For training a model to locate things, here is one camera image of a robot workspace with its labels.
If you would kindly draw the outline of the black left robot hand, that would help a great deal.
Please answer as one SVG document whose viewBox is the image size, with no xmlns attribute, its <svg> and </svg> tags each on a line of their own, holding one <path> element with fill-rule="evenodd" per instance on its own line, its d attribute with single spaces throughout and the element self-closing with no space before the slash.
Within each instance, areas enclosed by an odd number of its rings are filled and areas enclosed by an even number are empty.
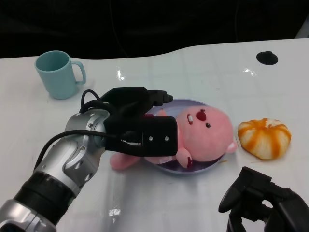
<svg viewBox="0 0 309 232">
<path fill-rule="evenodd" d="M 138 117 L 154 106 L 173 101 L 164 90 L 147 90 L 144 87 L 119 87 L 105 93 L 101 100 L 114 106 L 123 117 Z"/>
</svg>

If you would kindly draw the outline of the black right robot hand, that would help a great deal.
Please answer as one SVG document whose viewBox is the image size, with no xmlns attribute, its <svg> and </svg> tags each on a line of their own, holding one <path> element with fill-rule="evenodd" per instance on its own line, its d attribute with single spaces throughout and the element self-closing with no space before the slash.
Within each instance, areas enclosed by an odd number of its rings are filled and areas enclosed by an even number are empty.
<svg viewBox="0 0 309 232">
<path fill-rule="evenodd" d="M 243 167 L 238 178 L 222 198 L 218 211 L 229 212 L 227 231 L 244 232 L 242 220 L 264 222 L 266 232 L 307 232 L 309 207 L 289 188 L 272 178 Z"/>
</svg>

